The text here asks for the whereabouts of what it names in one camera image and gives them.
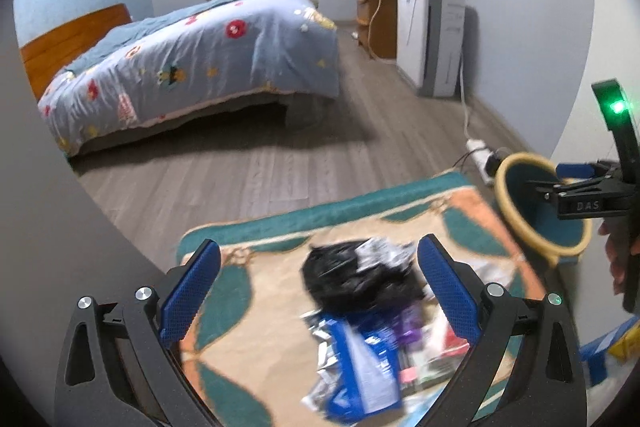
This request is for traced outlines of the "person's right hand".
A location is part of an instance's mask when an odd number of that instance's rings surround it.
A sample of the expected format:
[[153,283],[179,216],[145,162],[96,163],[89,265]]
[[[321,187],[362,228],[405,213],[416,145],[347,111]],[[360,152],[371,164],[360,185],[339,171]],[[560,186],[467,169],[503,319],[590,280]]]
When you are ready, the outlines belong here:
[[598,228],[598,234],[606,237],[605,254],[610,262],[610,273],[613,277],[613,293],[615,295],[623,294],[626,284],[626,268],[625,262],[620,257],[615,242],[611,239],[611,231],[605,221],[602,221]]

